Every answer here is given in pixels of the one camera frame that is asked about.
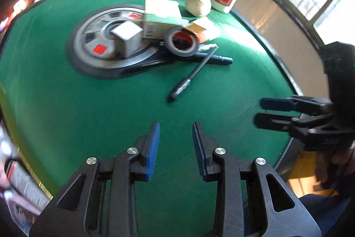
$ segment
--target beige wall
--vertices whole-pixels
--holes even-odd
[[[237,0],[234,6],[274,47],[306,96],[328,97],[328,83],[317,51],[273,0]]]

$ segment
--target silver bolt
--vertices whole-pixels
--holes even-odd
[[[224,148],[217,148],[214,150],[216,154],[218,155],[224,155],[225,154],[225,149]]]
[[[93,165],[93,164],[96,163],[96,161],[97,161],[97,159],[96,159],[95,157],[90,157],[90,158],[88,158],[88,159],[86,160],[86,163],[87,163],[88,165]]]
[[[134,155],[138,152],[137,148],[131,147],[127,149],[127,153],[129,153],[130,155]]]
[[[256,158],[256,163],[257,164],[259,164],[259,165],[265,165],[266,164],[266,161],[265,161],[265,159],[264,158],[262,158],[262,157],[258,157],[258,158]]]

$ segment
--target green tabletop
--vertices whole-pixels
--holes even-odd
[[[182,14],[195,18],[184,10]],[[288,80],[246,25],[212,10],[221,29],[217,54],[231,66],[206,65],[179,99],[171,88],[196,64],[176,62],[129,78],[98,80],[68,63],[65,48],[75,25],[94,11],[144,0],[45,0],[12,26],[0,60],[6,124],[27,162],[55,194],[90,156],[113,157],[161,126],[152,181],[136,184],[140,236],[200,236],[212,228],[216,183],[199,176],[191,138],[194,121],[239,158],[262,156],[275,165],[289,136],[257,129],[262,97],[294,94]]]

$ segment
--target black marker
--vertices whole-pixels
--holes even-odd
[[[192,79],[197,75],[201,68],[208,62],[208,60],[213,56],[218,46],[211,49],[209,54],[203,59],[203,61],[192,71],[187,78],[183,78],[179,83],[172,89],[168,95],[168,102],[175,101],[177,97],[182,93],[183,90],[187,88]]]

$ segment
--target ball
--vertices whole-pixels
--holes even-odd
[[[210,0],[186,0],[185,7],[194,16],[206,16],[211,11]]]

